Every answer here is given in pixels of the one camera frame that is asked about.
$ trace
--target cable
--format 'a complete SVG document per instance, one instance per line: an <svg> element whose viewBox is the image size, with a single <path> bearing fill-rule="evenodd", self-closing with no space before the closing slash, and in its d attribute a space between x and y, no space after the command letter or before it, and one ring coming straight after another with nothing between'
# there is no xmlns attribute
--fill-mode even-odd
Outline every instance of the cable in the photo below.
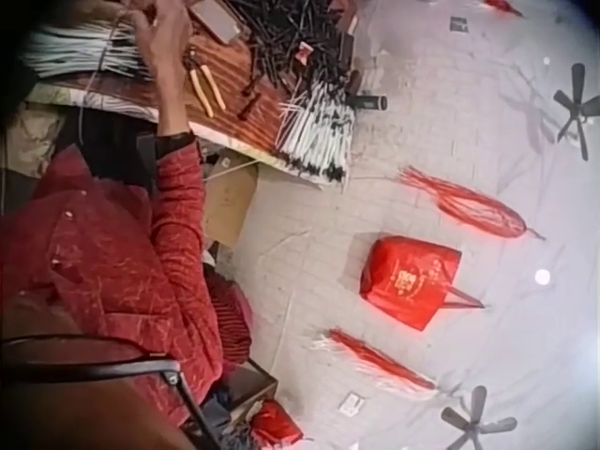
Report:
<svg viewBox="0 0 600 450"><path fill-rule="evenodd" d="M206 181L209 181L209 180L213 180L215 178L219 178L221 175L225 175L227 173L235 172L235 171L237 171L239 169L244 169L245 167L251 166L252 164L256 164L257 162L259 162L258 159L252 159L251 161L245 162L244 164L240 164L239 166L231 167L230 169L227 169L226 171L215 173L214 175L208 175L206 178L203 179L203 181L206 182Z"/></svg>
<svg viewBox="0 0 600 450"><path fill-rule="evenodd" d="M106 53L108 52L108 50L111 48L111 44L113 42L113 35L114 35L117 27L119 26L121 19L123 19L123 17L125 16L125 14L126 13L123 12L114 19L114 23L112 24L111 32L109 33L109 36L106 39L104 50L102 50L102 54L100 55L100 57L98 59L96 70L94 70L94 72L92 73L92 76L88 80L87 85L85 86L85 89L83 90L83 99L82 99L82 105L80 106L80 109L79 109L79 120L78 120L78 126L77 126L79 145L81 146L81 148L83 148L83 110L85 109L85 106L86 106L87 95L89 94L89 91L92 88L92 84L94 83L96 76L102 69L102 63L104 62L104 57L106 56Z"/></svg>
<svg viewBox="0 0 600 450"><path fill-rule="evenodd" d="M7 198L7 170L8 170L8 134L2 137L2 180L0 184L0 217L4 215L5 201Z"/></svg>

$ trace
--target wooden table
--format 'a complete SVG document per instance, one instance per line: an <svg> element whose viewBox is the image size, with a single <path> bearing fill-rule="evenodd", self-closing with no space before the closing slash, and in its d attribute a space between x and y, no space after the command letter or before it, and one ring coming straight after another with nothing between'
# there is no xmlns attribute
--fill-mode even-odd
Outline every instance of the wooden table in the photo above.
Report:
<svg viewBox="0 0 600 450"><path fill-rule="evenodd" d="M242 90L249 82L251 66L250 50L246 43L237 40L229 46L223 46L205 33L194 36L191 42L201 49L202 57L213 73L227 105L227 111L222 112L212 98L206 79L199 74L204 92L215 112L215 117L209 119L188 81L186 104L194 133L211 143L231 148L286 173L316 183L328 183L327 180L289 168L276 154L275 140L281 123L279 103L287 100L284 91L277 90L269 81L263 80L257 87L257 92L262 93L261 100L249 119L246 122L237 119L237 114L249 101L248 97L242 96ZM122 113L151 122L158 120L156 90L151 82L140 83L124 77L99 74L91 91L85 96L84 89L88 81L89 75L45 81L36 86L28 100L68 106L82 106L85 102L88 108Z"/></svg>

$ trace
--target bag handle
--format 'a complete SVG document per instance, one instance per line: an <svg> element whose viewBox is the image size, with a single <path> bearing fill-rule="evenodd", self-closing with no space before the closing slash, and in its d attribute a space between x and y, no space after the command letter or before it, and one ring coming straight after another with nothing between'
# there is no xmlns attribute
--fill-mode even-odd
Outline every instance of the bag handle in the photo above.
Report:
<svg viewBox="0 0 600 450"><path fill-rule="evenodd" d="M469 309L469 308L480 308L483 309L486 306L477 300L475 297L468 295L467 293L457 289L453 286L447 286L445 288L447 293L451 293L456 297L461 298L464 302L444 302L442 308L444 309Z"/></svg>

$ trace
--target person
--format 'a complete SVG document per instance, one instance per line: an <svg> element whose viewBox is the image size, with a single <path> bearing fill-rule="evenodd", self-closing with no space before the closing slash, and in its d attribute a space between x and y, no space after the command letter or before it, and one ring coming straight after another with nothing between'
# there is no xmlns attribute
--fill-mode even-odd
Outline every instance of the person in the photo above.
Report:
<svg viewBox="0 0 600 450"><path fill-rule="evenodd" d="M223 351L203 276L201 155L184 100L191 25L182 0L155 6L152 24L139 9L127 16L157 89L156 198L94 178L77 146L61 151L31 202L0 218L2 338L129 338L177 358L201 400ZM193 448L176 427L188 416L179 397L157 377L135 388L20 386L2 395L3 421L24 430L22 448Z"/></svg>

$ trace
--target red wire bundle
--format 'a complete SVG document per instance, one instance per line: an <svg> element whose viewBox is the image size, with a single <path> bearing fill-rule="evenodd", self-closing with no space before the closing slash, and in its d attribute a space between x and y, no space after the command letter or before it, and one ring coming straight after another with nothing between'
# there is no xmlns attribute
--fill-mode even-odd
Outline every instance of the red wire bundle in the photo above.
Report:
<svg viewBox="0 0 600 450"><path fill-rule="evenodd" d="M535 230L527 228L525 220L515 210L487 195L425 175L412 166L404 169L399 179L404 185L428 191L437 198L441 211L483 232L511 238L530 232L538 239L546 240Z"/></svg>
<svg viewBox="0 0 600 450"><path fill-rule="evenodd" d="M518 9L515 9L506 0L484 0L484 4L489 7L498 9L502 12L508 12L509 14L515 14L516 16L523 17L523 14Z"/></svg>
<svg viewBox="0 0 600 450"><path fill-rule="evenodd" d="M397 363L389 356L376 352L362 340L348 336L341 330L329 330L327 332L327 337L337 344L342 345L348 352L352 353L360 361L378 368L388 376L398 378L400 380L408 380L409 382L414 383L424 389L436 388L433 382L425 380L423 377Z"/></svg>

